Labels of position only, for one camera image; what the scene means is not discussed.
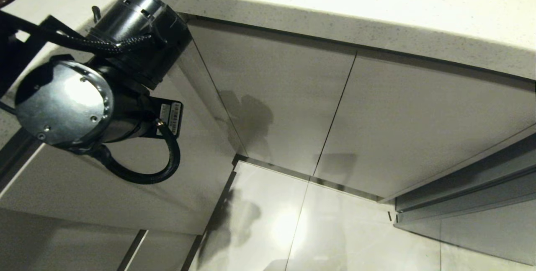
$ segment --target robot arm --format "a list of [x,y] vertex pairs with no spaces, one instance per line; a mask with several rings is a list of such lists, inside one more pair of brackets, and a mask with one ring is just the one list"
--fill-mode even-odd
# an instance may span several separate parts
[[[37,26],[0,11],[0,97],[46,42],[90,52],[86,63],[52,57],[19,85],[15,108],[21,126],[43,142],[99,160],[118,177],[138,184],[166,180],[180,164],[177,138],[182,103],[149,96],[191,41],[186,24],[161,0],[118,0],[83,37],[54,17]],[[15,38],[22,30],[26,42]],[[134,137],[164,139],[170,158],[154,174],[121,166],[104,145]]]

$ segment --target cabinet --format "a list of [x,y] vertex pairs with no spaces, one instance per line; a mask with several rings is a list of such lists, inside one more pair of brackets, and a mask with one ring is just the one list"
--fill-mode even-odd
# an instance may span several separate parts
[[534,90],[531,80],[359,49],[314,175],[394,197],[533,126]]
[[188,26],[247,156],[313,174],[356,50],[215,21]]
[[[42,145],[0,194],[0,207],[47,217],[131,229],[202,234],[233,169],[227,132],[178,67],[153,93],[184,103],[177,172],[156,185],[115,177],[96,160]],[[109,145],[136,171],[155,172],[168,161],[166,143],[129,139]]]
[[0,209],[0,269],[116,270],[136,233]]
[[128,271],[179,271],[197,236],[150,230]]

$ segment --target white countertop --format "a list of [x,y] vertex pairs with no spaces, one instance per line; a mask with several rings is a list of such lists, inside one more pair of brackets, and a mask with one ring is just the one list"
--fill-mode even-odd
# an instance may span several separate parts
[[[536,0],[164,0],[176,11],[536,79]],[[73,27],[113,0],[17,0],[6,11]]]

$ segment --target sticker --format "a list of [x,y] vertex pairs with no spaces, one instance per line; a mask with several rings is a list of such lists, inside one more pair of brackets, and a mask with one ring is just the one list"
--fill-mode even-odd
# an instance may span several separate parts
[[178,133],[178,117],[180,114],[180,103],[172,103],[171,104],[171,111],[169,113],[169,130],[173,133],[173,135],[177,135]]
[[[162,105],[160,105],[160,119],[163,121],[163,122],[166,122],[168,123],[168,120],[169,120],[169,112],[171,111],[171,106],[170,105],[166,105],[164,103],[162,103]],[[157,130],[157,135],[158,136],[162,136],[162,133]]]

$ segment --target tile floor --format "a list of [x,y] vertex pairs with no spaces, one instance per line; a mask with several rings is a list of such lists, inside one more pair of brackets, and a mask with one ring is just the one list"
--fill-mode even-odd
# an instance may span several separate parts
[[392,226],[377,204],[239,162],[190,271],[536,271]]

